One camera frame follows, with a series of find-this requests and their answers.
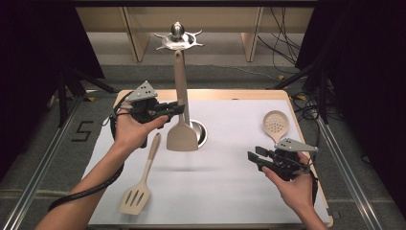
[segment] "wrist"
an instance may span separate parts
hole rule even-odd
[[[123,159],[126,159],[132,151],[130,151],[125,145],[121,145],[117,142],[115,142],[108,153],[115,155],[116,157],[120,157]]]
[[[293,211],[298,215],[298,217],[303,220],[309,216],[318,216],[313,206],[303,206],[300,208],[295,208]]]

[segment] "spatula head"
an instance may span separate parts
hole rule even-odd
[[[263,129],[278,144],[281,138],[289,130],[289,120],[287,116],[279,111],[268,112],[263,118]]]
[[[150,191],[146,184],[140,183],[129,188],[123,195],[120,212],[138,215],[149,200]]]
[[[178,123],[168,132],[167,149],[174,151],[198,150],[196,133],[186,123]]]

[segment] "wooden spatula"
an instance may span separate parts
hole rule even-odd
[[[138,214],[140,214],[141,210],[143,210],[144,206],[146,205],[147,201],[149,200],[150,191],[147,186],[147,177],[148,177],[149,169],[151,168],[155,153],[158,150],[160,141],[161,141],[161,134],[157,133],[152,141],[147,164],[146,164],[146,167],[144,168],[143,177],[141,178],[141,181],[137,185],[129,188],[125,192],[125,194],[123,196],[122,204],[120,205],[120,212],[126,213],[126,214],[138,215]]]
[[[180,50],[175,51],[173,64],[176,96],[179,105],[185,105],[184,114],[179,115],[179,123],[173,126],[167,136],[167,149],[174,151],[198,150],[197,135],[190,127],[188,92],[186,86],[185,60]]]

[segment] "metal rod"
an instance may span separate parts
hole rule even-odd
[[[38,190],[39,185],[41,184],[46,172],[48,171],[51,163],[54,160],[54,157],[57,153],[57,150],[59,149],[63,137],[69,125],[71,124],[72,118],[82,101],[83,97],[74,98],[73,103],[69,108],[69,115],[66,118],[66,122],[62,127],[59,127],[57,129],[51,144],[45,151],[41,161],[36,167],[33,177],[31,177],[30,182],[24,189],[21,197],[17,201],[17,204],[11,211],[9,218],[6,221],[6,225],[3,228],[4,230],[14,230],[18,229],[18,227],[20,226],[24,216],[30,208],[31,203],[33,202],[35,193]]]
[[[361,213],[362,218],[367,224],[368,229],[383,229],[382,224],[380,223],[375,210],[368,201],[367,196],[362,190],[361,186],[358,183],[358,180],[355,178],[354,173],[346,160],[345,155],[341,152],[341,149],[334,138],[330,128],[326,125],[320,116],[316,119],[319,123],[323,136],[326,139],[328,148],[331,151],[331,154],[337,164],[338,169],[340,170],[341,175],[343,175],[344,180],[350,190],[352,198],[355,201],[355,204],[358,206],[358,209]]]
[[[184,85],[185,85],[185,88],[183,89],[184,90],[184,96],[183,96],[183,99],[184,99],[184,102],[185,102],[185,110],[184,110],[184,115],[185,115],[185,123],[188,125],[188,126],[190,126],[191,125],[191,115],[190,115],[190,113],[189,113],[189,99],[188,99],[188,83],[187,83],[187,81],[186,81],[186,67],[185,67],[185,52],[184,51],[182,51],[182,56],[183,56],[183,62],[182,62],[182,68],[184,69],[184,72],[185,72],[185,75],[184,75]]]

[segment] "slotted spoon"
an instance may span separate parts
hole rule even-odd
[[[263,117],[263,129],[278,144],[281,138],[289,130],[289,120],[279,110],[272,110]]]
[[[143,210],[144,206],[149,200],[150,191],[147,186],[147,177],[155,153],[158,150],[160,141],[161,134],[157,133],[152,141],[147,164],[146,167],[144,168],[143,177],[141,178],[141,181],[137,185],[127,189],[127,191],[125,192],[122,204],[120,205],[120,212],[131,215],[138,215]]]

